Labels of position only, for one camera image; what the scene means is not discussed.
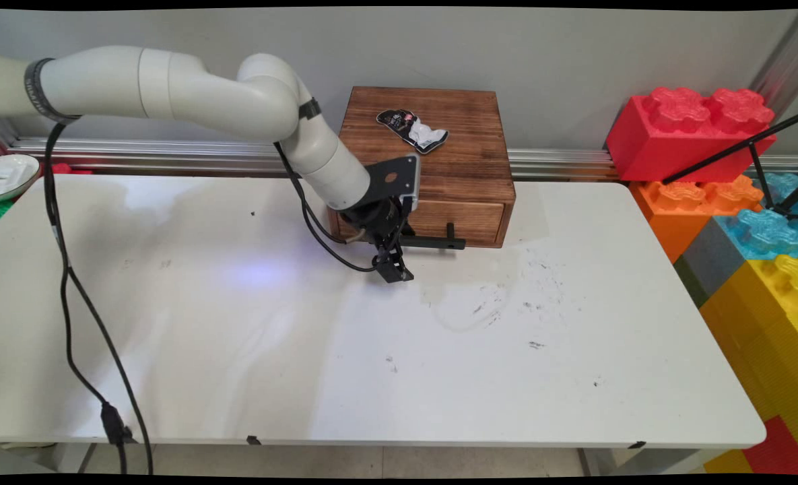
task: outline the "wooden box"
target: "wooden box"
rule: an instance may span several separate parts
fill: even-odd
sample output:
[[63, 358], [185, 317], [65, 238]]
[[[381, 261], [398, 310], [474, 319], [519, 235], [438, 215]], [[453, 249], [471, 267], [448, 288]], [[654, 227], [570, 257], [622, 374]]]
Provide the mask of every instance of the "wooden box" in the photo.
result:
[[[364, 165], [404, 156], [415, 148], [375, 121], [384, 110], [410, 110], [450, 136], [420, 154], [420, 202], [408, 224], [418, 236], [446, 236], [447, 223], [467, 246], [500, 248], [515, 204], [509, 159], [494, 92], [356, 86], [339, 138]], [[330, 211], [334, 236], [355, 230]]]

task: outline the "cable plug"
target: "cable plug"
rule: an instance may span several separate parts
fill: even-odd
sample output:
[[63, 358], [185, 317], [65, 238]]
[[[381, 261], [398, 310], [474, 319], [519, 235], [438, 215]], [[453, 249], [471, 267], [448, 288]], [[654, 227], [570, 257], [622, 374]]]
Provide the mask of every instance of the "cable plug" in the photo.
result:
[[106, 429], [106, 438], [112, 445], [122, 445], [124, 443], [134, 443], [132, 432], [128, 426], [124, 426], [121, 414], [109, 402], [102, 403], [102, 427]]

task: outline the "yellow lego block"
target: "yellow lego block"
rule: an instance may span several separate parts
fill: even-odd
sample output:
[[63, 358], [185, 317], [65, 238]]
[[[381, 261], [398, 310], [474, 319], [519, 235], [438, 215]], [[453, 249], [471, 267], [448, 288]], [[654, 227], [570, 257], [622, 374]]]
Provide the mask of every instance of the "yellow lego block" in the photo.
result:
[[778, 357], [778, 360], [772, 364], [784, 366], [798, 385], [798, 322], [793, 317], [795, 316], [789, 314], [780, 322], [771, 325], [763, 335], [759, 335], [743, 347], [743, 355], [761, 356], [761, 351], [753, 350], [752, 347], [765, 346], [768, 342], [774, 350], [774, 355]]
[[779, 255], [772, 261], [746, 261], [723, 286], [727, 285], [762, 329], [787, 314], [798, 321], [798, 258]]
[[704, 470], [707, 473], [752, 473], [752, 466], [743, 449], [732, 449], [704, 463]]
[[769, 418], [778, 416], [778, 410], [774, 408], [773, 403], [769, 400], [767, 391], [761, 387], [761, 383], [752, 371], [752, 367], [746, 362], [745, 357], [743, 357], [737, 347], [737, 343], [735, 343], [733, 337], [725, 328], [725, 322], [720, 317], [719, 310], [710, 303], [710, 300], [700, 308], [701, 316], [704, 317], [704, 322], [707, 323], [710, 333], [716, 338], [719, 349], [725, 354], [731, 369], [737, 375], [737, 380], [740, 381], [740, 385], [743, 386], [743, 390], [746, 391], [746, 395], [749, 396], [749, 400], [755, 406], [755, 411], [758, 412], [761, 421], [767, 421]]
[[743, 264], [743, 267], [738, 269], [737, 273], [734, 273], [735, 275], [731, 276], [704, 303], [704, 306], [710, 304], [715, 307], [716, 312], [719, 314], [719, 320], [722, 322], [721, 325], [725, 326], [725, 329], [734, 339], [737, 349], [746, 346], [762, 332], [761, 325], [759, 325], [752, 314], [752, 310], [750, 310], [749, 302], [738, 294], [737, 289], [731, 283], [731, 280], [734, 280], [738, 273], [743, 272], [744, 267], [747, 267], [747, 264]]
[[798, 445], [798, 379], [781, 362], [767, 334], [756, 337], [743, 355]]

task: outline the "white table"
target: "white table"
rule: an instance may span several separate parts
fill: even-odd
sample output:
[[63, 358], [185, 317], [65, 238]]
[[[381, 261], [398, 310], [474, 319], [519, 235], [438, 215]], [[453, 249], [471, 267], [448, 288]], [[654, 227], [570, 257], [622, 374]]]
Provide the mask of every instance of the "white table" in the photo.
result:
[[[73, 267], [152, 442], [721, 451], [764, 439], [621, 185], [518, 182], [502, 249], [408, 249], [416, 280], [387, 285], [316, 244], [285, 179], [56, 179]], [[374, 254], [337, 251], [362, 266]], [[35, 184], [0, 221], [0, 441], [105, 441], [66, 365], [60, 264]], [[69, 294], [75, 361], [140, 440]]]

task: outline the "black pole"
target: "black pole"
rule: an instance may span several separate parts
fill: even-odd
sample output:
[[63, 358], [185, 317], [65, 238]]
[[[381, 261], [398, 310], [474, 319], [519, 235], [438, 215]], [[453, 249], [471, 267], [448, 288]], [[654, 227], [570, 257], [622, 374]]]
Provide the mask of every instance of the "black pole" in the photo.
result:
[[770, 195], [770, 189], [767, 187], [767, 179], [764, 178], [764, 169], [761, 168], [761, 159], [758, 157], [758, 151], [755, 149], [755, 144], [749, 144], [749, 152], [752, 153], [752, 163], [755, 164], [755, 171], [758, 172], [758, 180], [761, 182], [761, 190], [764, 191], [764, 196], [767, 199], [767, 209], [773, 208], [773, 197]]
[[743, 148], [752, 145], [756, 141], [761, 141], [764, 138], [767, 138], [769, 135], [774, 135], [776, 132], [786, 129], [787, 127], [796, 123], [798, 123], [798, 115], [789, 117], [789, 119], [784, 120], [783, 122], [780, 122], [775, 126], [771, 126], [770, 128], [763, 130], [761, 133], [758, 133], [757, 135], [753, 135], [750, 138], [746, 138], [745, 140], [732, 145], [730, 148], [725, 148], [725, 150], [722, 150], [718, 154], [714, 154], [709, 158], [701, 160], [701, 162], [689, 166], [689, 168], [685, 168], [674, 175], [669, 175], [669, 177], [663, 179], [663, 184], [667, 185], [673, 181], [676, 181], [677, 179], [682, 179], [683, 177], [686, 177], [692, 172], [695, 172], [697, 170], [700, 170], [701, 168], [704, 168], [705, 166], [710, 165], [710, 163], [718, 162], [718, 160], [722, 160], [724, 157], [730, 156], [730, 154], [734, 153], [735, 151], [742, 150]]

